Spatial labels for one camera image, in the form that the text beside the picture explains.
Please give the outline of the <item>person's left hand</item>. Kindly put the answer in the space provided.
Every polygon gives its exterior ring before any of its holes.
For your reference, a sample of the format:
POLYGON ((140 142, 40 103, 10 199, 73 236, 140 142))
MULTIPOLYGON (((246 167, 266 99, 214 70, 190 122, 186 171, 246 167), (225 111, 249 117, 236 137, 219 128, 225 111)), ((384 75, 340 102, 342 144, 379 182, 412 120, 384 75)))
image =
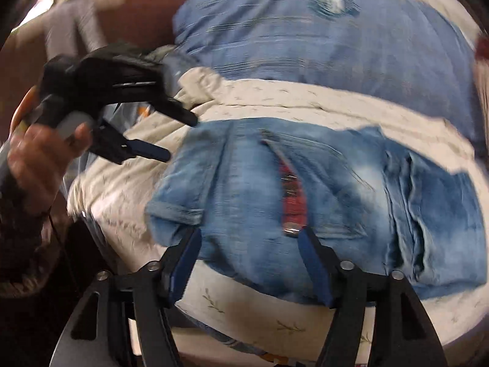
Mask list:
POLYGON ((66 140, 53 128, 33 124, 24 129, 18 124, 11 127, 9 141, 10 172, 25 194, 25 211, 36 216, 53 205, 67 168, 90 147, 92 138, 87 124, 80 124, 66 140))

